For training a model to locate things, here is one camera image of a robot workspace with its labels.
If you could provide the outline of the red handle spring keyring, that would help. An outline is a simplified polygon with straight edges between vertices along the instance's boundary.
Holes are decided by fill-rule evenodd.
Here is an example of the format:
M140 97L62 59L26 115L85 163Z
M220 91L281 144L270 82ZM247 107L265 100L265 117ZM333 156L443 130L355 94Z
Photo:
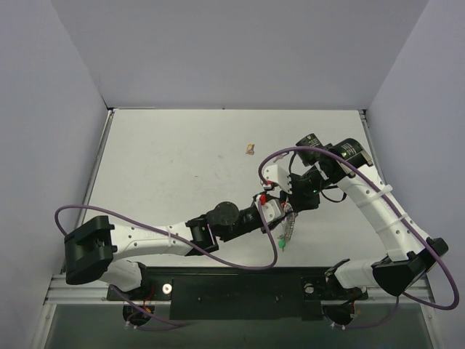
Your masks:
M294 211L294 208L288 202L283 205L283 210L285 212L285 218L281 223L283 226L283 233L279 236L278 239L285 239L287 244L293 235L296 217L298 214Z

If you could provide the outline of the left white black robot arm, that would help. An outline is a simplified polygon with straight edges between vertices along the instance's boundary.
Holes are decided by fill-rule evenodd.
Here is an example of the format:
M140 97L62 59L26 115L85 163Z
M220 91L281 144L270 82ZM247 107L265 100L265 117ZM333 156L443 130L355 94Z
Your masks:
M219 242L254 230L270 234L285 217L279 200L264 196L246 209L224 201L200 217L163 227L151 228L129 218L123 225L113 224L112 212L103 209L101 213L65 234L66 281L70 285L103 281L136 300L150 288L147 268L136 257L212 257Z

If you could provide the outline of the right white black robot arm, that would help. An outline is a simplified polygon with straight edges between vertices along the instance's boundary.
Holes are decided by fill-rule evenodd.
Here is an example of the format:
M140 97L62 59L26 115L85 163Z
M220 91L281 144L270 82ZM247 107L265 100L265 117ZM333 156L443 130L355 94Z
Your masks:
M380 260L342 260L325 274L324 287L332 297L341 297L352 288L379 286L400 296L448 251L442 238L432 238L413 222L383 183L372 158L352 138L335 145L323 145L310 134L299 146L324 149L345 160L343 164L321 153L297 153L308 170L291 174L290 196L295 211L315 209L319 193L332 185L341 189L362 212L381 239L386 256Z

